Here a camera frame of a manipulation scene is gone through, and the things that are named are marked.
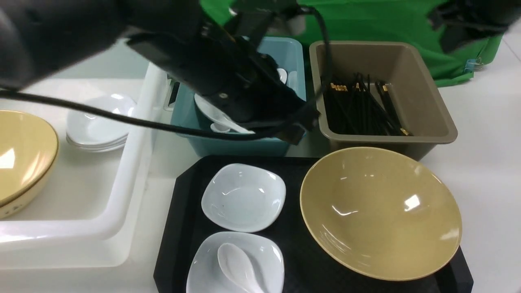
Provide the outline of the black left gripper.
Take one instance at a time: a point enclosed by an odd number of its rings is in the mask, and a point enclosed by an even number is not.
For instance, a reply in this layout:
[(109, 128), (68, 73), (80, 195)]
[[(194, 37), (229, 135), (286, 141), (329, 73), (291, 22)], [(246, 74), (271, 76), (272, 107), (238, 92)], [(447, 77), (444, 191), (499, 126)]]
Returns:
[(257, 52), (259, 39), (232, 36), (205, 20), (195, 35), (181, 42), (165, 33), (140, 33), (129, 48), (228, 115), (244, 128), (261, 129), (248, 135), (222, 135), (144, 120), (146, 128), (227, 141), (279, 138), (298, 144), (318, 123), (313, 100), (303, 101), (284, 85), (274, 60)]

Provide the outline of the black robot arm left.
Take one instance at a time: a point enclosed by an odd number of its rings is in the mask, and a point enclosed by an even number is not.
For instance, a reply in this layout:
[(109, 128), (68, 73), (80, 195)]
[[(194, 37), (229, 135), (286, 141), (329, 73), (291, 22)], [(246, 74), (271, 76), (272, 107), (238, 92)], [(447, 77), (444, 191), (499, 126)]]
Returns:
[[(1, 98), (67, 108), (124, 124), (229, 141), (279, 138), (298, 144), (320, 118), (315, 99), (301, 100), (279, 78), (274, 60), (258, 52), (275, 24), (320, 12), (295, 0), (250, 0), (225, 24), (198, 0), (2, 0)], [(25, 94), (22, 90), (108, 50), (119, 39), (187, 85), (251, 135), (223, 135), (103, 111), (93, 106)]]

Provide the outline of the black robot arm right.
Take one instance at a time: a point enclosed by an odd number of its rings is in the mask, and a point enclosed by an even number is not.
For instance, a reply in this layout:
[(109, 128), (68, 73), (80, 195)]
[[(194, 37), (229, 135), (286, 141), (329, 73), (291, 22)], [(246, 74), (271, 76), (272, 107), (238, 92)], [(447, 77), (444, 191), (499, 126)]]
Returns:
[(519, 0), (448, 0), (427, 15), (431, 28), (443, 28), (439, 43), (449, 54), (482, 39), (506, 33), (521, 16)]

